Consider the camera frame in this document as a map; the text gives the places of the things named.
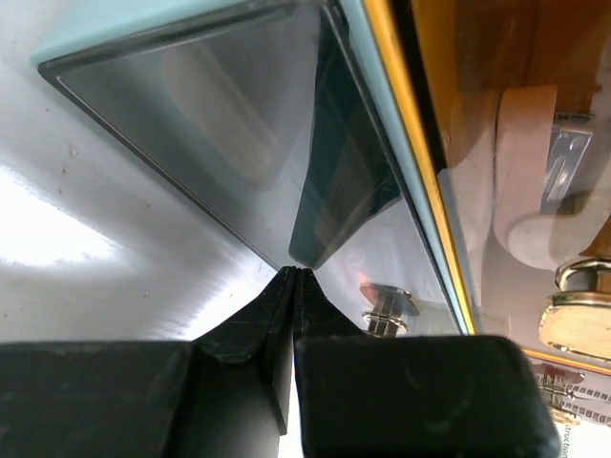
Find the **scratch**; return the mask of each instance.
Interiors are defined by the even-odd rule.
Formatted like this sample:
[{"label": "scratch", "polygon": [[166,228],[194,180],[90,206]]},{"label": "scratch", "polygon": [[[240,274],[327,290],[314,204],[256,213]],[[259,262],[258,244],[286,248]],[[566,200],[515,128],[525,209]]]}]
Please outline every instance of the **scratch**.
[{"label": "scratch", "polygon": [[403,373],[405,374],[406,380],[410,383],[411,386],[413,386],[413,389],[415,389],[416,391],[422,391],[422,387],[420,386],[418,382],[416,382],[416,380],[411,375],[411,372],[408,369],[408,365],[406,364],[406,362],[403,361],[402,359],[399,359],[399,363],[401,364],[401,367],[403,368]]}]

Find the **glass panel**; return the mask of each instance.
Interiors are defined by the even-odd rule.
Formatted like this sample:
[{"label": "glass panel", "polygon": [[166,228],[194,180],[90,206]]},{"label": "glass panel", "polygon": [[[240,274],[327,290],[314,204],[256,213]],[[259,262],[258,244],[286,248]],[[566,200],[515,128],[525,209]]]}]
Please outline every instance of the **glass panel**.
[{"label": "glass panel", "polygon": [[611,368],[611,2],[396,3],[479,331]]},{"label": "glass panel", "polygon": [[270,263],[314,269],[361,327],[387,306],[397,334],[457,332],[325,13],[138,39],[51,72]]}]

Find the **orange strip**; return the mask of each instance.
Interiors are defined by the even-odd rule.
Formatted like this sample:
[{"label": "orange strip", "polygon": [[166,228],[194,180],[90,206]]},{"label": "orange strip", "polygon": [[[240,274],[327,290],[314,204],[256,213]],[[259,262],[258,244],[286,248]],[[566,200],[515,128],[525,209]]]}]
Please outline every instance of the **orange strip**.
[{"label": "orange strip", "polygon": [[[446,255],[450,275],[460,304],[460,310],[469,333],[475,334],[473,312],[469,305],[465,282],[458,263],[458,256],[454,248],[450,224],[448,223],[448,217],[437,183],[437,176],[432,167],[429,146],[425,138],[424,130],[422,129],[422,120],[416,105],[407,62],[403,57],[403,50],[401,49],[399,37],[392,19],[390,1],[364,0],[364,6],[378,45],[378,50],[386,67],[390,86],[392,87],[399,112],[403,117],[403,124],[408,134],[408,138],[410,139],[411,148],[413,149],[413,154],[418,169],[420,170],[420,176],[422,177],[431,204],[432,215],[437,225],[439,237],[441,238],[441,245]],[[534,358],[552,363],[565,364],[604,375],[611,375],[611,369],[594,364],[580,363],[527,348],[524,349],[524,352]]]}]

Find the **yellow strip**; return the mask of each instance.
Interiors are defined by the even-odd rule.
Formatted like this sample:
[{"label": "yellow strip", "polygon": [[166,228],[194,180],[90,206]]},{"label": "yellow strip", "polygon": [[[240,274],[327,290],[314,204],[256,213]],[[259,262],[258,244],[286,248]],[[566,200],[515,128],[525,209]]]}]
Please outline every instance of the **yellow strip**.
[{"label": "yellow strip", "polygon": [[420,176],[431,203],[432,215],[439,231],[441,246],[448,261],[460,310],[467,325],[467,330],[470,334],[474,334],[474,318],[469,307],[465,283],[458,267],[458,257],[454,249],[450,224],[448,223],[441,192],[437,184],[437,176],[432,167],[429,146],[422,130],[422,121],[411,87],[407,63],[403,58],[399,38],[392,21],[390,4],[387,0],[365,0],[365,10],[369,16],[369,22],[371,23],[373,34],[382,55],[399,112],[403,117],[403,123],[410,138],[418,169],[420,169]]}]

